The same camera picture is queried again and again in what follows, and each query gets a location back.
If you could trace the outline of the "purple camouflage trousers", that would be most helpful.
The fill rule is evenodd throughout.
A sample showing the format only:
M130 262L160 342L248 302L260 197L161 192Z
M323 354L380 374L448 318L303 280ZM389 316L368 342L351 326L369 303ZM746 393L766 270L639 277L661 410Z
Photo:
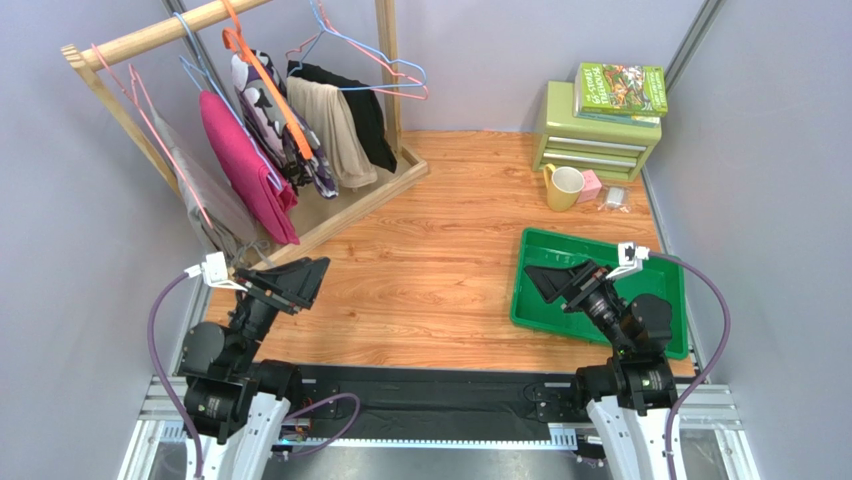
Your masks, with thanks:
M273 96L277 92L282 98L287 97L285 82L269 55L259 50L254 54L274 86L266 85L251 62L242 60L237 54L231 57L232 85L247 129L295 193L301 187L312 185L322 198L336 198L339 194L337 182L317 135L301 115L296 111L292 113L297 130L304 134L311 149L309 155L303 155L296 138L288 130L285 112Z

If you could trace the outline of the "pink trousers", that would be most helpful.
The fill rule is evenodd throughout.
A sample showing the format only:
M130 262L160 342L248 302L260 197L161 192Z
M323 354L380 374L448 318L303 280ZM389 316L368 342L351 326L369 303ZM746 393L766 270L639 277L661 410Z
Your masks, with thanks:
M280 187L273 185L275 174L265 157L218 95L201 92L199 108L208 141L233 190L276 243L298 245L289 217L298 204L291 185L285 180Z

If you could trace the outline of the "orange plastic hanger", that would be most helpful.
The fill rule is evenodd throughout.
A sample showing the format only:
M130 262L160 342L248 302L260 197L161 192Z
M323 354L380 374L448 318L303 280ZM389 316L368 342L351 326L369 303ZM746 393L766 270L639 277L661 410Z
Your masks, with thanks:
M267 72L266 67L260 62L258 57L245 42L238 15L231 2L229 0L221 0L221 3L233 22L232 27L226 27L222 30L224 46L236 53L241 60L246 61L255 67L264 85L269 89L275 104L283 113L285 118L284 127L293 138L299 153L305 160L310 160L314 157L313 150L298 122L298 119L280 93L280 90L277 88L277 84Z

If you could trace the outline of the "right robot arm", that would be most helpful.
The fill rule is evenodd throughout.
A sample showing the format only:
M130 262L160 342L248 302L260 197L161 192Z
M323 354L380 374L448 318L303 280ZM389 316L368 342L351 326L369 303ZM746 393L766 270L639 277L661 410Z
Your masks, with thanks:
M613 477L675 479L685 467L678 456L677 386L665 354L672 307L653 294L627 301L615 287L640 269L639 261L612 268L587 260L524 272L546 303L584 314L612 347L606 364L576 371L572 405L592 421Z

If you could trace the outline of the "light blue wire hanger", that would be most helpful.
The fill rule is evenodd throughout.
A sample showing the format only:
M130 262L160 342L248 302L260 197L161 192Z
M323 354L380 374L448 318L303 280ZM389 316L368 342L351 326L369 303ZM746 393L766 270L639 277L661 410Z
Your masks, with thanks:
M230 112L233 119L237 122L238 126L242 130L244 136L249 140L249 144L253 147L255 152L255 157L258 160L261 160L262 163L268 170L266 174L267 182L273 187L273 189L280 193L283 191L283 183L280 176L277 174L276 169L273 167L272 163L268 160L265 153L260 149L257 142L255 141L252 134L248 131L245 126L243 119L236 113L234 107L231 105L228 97L222 91L221 85L219 81L216 79L215 75L212 75L210 70L207 67L207 64L204 60L204 56L202 55L202 49L198 43L197 37L195 33L189 28L188 23L184 20L182 14L180 12L173 12L172 16L177 19L182 25L186 38L189 41L189 49L195 57L193 62L187 60L185 57L180 56L180 62L187 73L187 75L192 80L193 84L196 88L201 91L202 87L200 86L199 81L195 78L195 74L199 74L208 84L208 86L212 89L212 91L223 101L228 111Z

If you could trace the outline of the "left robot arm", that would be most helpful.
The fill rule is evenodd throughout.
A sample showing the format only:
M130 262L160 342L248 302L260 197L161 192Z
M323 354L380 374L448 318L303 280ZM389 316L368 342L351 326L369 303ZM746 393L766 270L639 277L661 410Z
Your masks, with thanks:
M314 305L330 259L301 258L266 270L219 267L210 255L206 284L234 292L236 305L221 325L203 321L183 340L180 374L187 428L200 442L204 479L259 479L279 440L285 416L303 405L299 366L255 359L280 314Z

